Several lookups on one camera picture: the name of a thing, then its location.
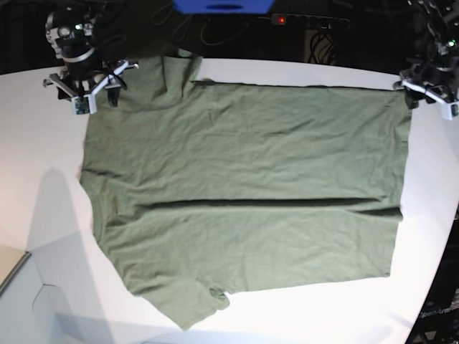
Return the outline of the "green t-shirt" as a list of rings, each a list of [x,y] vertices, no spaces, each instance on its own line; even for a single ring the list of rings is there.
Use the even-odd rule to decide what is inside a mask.
[[[198,82],[200,64],[143,59],[88,122],[80,183],[126,289],[187,330],[228,294],[389,276],[404,95]]]

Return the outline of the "black power strip red light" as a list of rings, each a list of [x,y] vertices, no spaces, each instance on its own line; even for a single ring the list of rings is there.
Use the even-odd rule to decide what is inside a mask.
[[[307,29],[349,29],[351,22],[345,18],[314,16],[305,14],[278,14],[270,15],[270,20],[274,25],[287,26],[299,25]]]

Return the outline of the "blue box at top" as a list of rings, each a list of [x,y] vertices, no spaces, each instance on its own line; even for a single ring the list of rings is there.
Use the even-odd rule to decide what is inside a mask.
[[[173,0],[183,14],[264,14],[273,0]]]

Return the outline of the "grey panel at corner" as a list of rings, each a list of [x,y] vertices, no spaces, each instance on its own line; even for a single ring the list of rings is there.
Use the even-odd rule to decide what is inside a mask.
[[[30,254],[19,260],[1,284],[1,342],[67,342]]]

